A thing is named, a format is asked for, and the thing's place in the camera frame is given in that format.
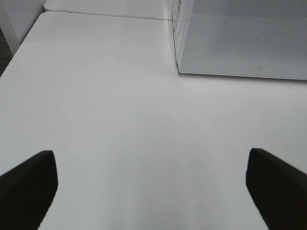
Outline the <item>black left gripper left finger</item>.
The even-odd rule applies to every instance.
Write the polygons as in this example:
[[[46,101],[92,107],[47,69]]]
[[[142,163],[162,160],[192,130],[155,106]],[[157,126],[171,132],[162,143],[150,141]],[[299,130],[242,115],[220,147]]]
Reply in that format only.
[[[37,230],[58,189],[53,151],[44,150],[0,176],[0,228]]]

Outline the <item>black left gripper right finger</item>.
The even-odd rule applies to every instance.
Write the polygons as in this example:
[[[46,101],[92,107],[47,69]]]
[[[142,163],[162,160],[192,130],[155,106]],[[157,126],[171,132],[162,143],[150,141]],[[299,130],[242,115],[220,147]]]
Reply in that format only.
[[[270,230],[307,228],[307,175],[264,149],[252,148],[246,187]]]

